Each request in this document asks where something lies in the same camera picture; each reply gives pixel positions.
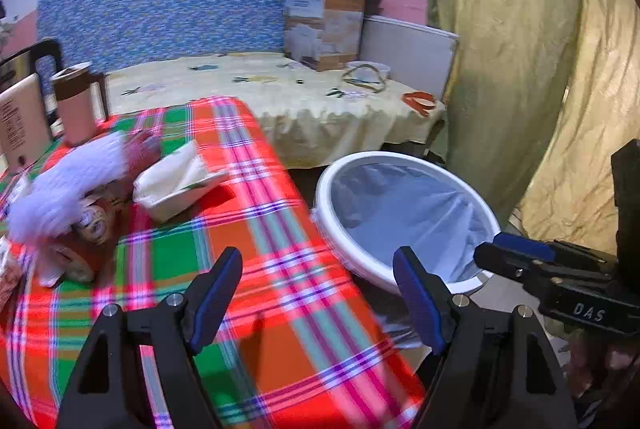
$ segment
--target fluffy white cloth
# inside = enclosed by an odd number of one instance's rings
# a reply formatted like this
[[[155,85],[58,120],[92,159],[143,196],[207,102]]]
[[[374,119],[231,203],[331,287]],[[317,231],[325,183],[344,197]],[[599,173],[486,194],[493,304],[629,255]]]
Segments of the fluffy white cloth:
[[[92,189],[127,173],[121,133],[75,148],[33,181],[30,194],[16,200],[8,214],[9,237],[36,243],[68,232],[82,217],[81,200]]]

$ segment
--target plaid tablecloth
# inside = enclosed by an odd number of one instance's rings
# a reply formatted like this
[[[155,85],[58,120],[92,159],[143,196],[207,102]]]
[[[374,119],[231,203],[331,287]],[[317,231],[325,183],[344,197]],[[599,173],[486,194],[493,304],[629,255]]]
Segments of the plaid tablecloth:
[[[215,343],[196,358],[224,424],[235,427],[408,427],[424,396],[330,253],[287,172],[241,101],[207,98],[115,117],[112,130],[149,128],[163,154],[196,140],[230,180],[155,226],[134,205],[130,228],[95,285],[45,289],[34,261],[2,312],[0,377],[41,429],[53,428],[66,382],[101,309],[152,306],[184,290],[228,245],[244,270]],[[51,167],[56,144],[31,170]],[[6,187],[9,180],[0,182]],[[170,428],[152,349],[141,348],[159,428]]]

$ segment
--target orange strap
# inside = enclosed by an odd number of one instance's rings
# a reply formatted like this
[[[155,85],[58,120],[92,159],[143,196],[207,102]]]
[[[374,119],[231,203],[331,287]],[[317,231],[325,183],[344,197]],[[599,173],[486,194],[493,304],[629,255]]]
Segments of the orange strap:
[[[420,101],[430,101],[431,104],[423,104]],[[403,94],[402,102],[411,106],[423,117],[429,117],[429,110],[432,110],[436,107],[436,98],[433,95],[428,94],[427,92],[412,92],[410,94]]]

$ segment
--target curtain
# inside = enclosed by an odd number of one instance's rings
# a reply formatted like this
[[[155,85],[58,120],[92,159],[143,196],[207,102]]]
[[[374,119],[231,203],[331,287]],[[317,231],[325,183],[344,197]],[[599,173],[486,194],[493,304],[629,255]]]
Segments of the curtain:
[[[504,224],[615,253],[610,155],[640,136],[634,0],[430,0],[460,34],[447,167]]]
[[[558,122],[582,0],[429,0],[431,26],[460,44],[447,86],[447,168],[502,225]]]

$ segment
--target cup handle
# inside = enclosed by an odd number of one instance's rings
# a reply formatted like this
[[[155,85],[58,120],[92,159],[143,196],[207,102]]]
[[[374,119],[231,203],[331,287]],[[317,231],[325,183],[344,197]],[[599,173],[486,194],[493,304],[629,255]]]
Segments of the cup handle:
[[[109,120],[111,117],[109,110],[109,99],[107,97],[107,83],[105,81],[104,73],[96,74],[95,83],[98,83],[100,87],[100,100],[102,101],[102,112],[104,113],[104,120]]]

